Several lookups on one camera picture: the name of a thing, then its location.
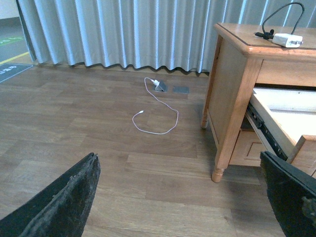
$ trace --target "gray curtain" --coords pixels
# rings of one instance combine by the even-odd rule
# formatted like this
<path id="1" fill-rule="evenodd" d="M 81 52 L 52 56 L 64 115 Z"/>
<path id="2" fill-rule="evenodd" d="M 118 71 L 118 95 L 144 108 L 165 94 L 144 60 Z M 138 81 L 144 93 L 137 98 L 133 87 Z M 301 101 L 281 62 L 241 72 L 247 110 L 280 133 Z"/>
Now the gray curtain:
<path id="1" fill-rule="evenodd" d="M 17 0 L 31 57 L 39 63 L 84 62 L 135 68 L 210 71 L 217 22 L 262 24 L 292 0 Z M 298 27 L 316 27 L 316 0 Z M 269 25 L 294 26 L 292 5 Z"/>

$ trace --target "yellow floor line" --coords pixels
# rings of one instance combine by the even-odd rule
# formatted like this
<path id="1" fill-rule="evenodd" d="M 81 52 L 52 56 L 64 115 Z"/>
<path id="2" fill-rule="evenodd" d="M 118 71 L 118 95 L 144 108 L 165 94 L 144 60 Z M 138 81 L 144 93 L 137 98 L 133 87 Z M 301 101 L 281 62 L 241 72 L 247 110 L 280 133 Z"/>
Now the yellow floor line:
<path id="1" fill-rule="evenodd" d="M 17 56 L 14 56 L 14 57 L 12 57 L 12 58 L 9 58 L 9 59 L 7 59 L 7 60 L 4 60 L 4 61 L 0 62 L 0 65 L 3 64 L 3 63 L 10 62 L 10 61 L 12 61 L 12 60 L 14 60 L 14 59 L 17 59 L 17 58 L 22 57 L 22 56 L 27 55 L 27 54 L 29 54 L 29 53 L 28 53 L 28 52 L 25 52 L 25 53 L 22 53 L 22 54 L 20 54 L 20 55 L 17 55 Z"/>

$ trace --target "white cable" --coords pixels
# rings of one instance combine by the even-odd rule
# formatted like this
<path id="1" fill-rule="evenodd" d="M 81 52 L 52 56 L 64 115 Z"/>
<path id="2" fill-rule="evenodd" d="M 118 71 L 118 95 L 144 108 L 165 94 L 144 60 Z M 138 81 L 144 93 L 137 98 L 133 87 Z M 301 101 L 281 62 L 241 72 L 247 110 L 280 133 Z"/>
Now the white cable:
<path id="1" fill-rule="evenodd" d="M 165 102 L 162 102 L 161 100 L 157 99 L 157 97 L 155 97 L 155 96 L 148 90 L 147 85 L 146 85 L 146 79 L 151 80 L 152 83 L 156 82 L 156 80 L 153 80 L 153 79 L 150 79 L 150 78 L 144 78 L 144 83 L 145 83 L 145 87 L 146 87 L 147 92 L 148 92 L 149 94 L 151 94 L 157 101 L 163 103 L 163 104 L 166 105 L 169 109 L 171 109 L 172 111 L 174 111 L 174 112 L 177 114 L 177 120 L 176 120 L 175 125 L 174 125 L 172 128 L 170 128 L 168 131 L 166 131 L 166 132 L 163 132 L 163 133 L 156 133 L 156 132 L 145 131 L 145 130 L 140 129 L 140 128 L 136 125 L 136 123 L 134 122 L 134 118 L 135 118 L 137 115 L 142 114 L 142 113 L 144 112 L 144 111 L 142 110 L 142 111 L 138 112 L 137 114 L 135 114 L 135 115 L 133 116 L 133 118 L 132 118 L 133 124 L 135 125 L 135 127 L 136 127 L 138 130 L 140 130 L 140 131 L 142 131 L 142 132 L 146 132 L 146 133 L 150 133 L 150 134 L 155 134 L 155 135 L 164 135 L 164 134 L 167 134 L 168 132 L 170 132 L 172 129 L 174 129 L 174 128 L 177 126 L 177 124 L 178 124 L 178 118 L 179 118 L 179 111 L 177 111 L 177 110 L 171 108 L 171 107 L 170 107 L 169 105 L 167 105 Z"/>

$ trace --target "cabinet leg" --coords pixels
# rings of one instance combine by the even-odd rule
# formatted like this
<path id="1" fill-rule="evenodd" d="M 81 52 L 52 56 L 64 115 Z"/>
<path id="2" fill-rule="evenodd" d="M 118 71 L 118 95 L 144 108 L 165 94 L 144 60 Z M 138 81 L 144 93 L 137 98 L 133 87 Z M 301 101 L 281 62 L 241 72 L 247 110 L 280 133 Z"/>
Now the cabinet leg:
<path id="1" fill-rule="evenodd" d="M 203 115 L 200 126 L 201 128 L 206 129 L 207 125 L 208 125 L 207 115 Z"/>
<path id="2" fill-rule="evenodd" d="M 219 183 L 222 180 L 224 171 L 225 169 L 218 169 L 218 168 L 214 169 L 212 173 L 213 182 Z"/>

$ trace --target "drawer slide rail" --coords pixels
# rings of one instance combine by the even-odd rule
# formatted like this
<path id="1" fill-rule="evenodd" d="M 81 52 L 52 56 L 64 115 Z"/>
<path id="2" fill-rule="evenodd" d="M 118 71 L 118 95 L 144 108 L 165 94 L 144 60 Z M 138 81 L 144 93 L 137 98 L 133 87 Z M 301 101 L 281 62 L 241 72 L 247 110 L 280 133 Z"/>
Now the drawer slide rail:
<path id="1" fill-rule="evenodd" d="M 246 113 L 250 116 L 251 120 L 256 125 L 257 129 L 262 131 L 263 135 L 267 139 L 268 143 L 272 147 L 273 151 L 276 153 L 276 155 L 281 158 L 282 160 L 287 160 L 287 155 L 284 153 L 282 148 L 279 146 L 273 135 L 270 133 L 268 128 L 265 125 L 265 122 L 260 117 L 257 110 L 249 103 L 247 107 Z"/>

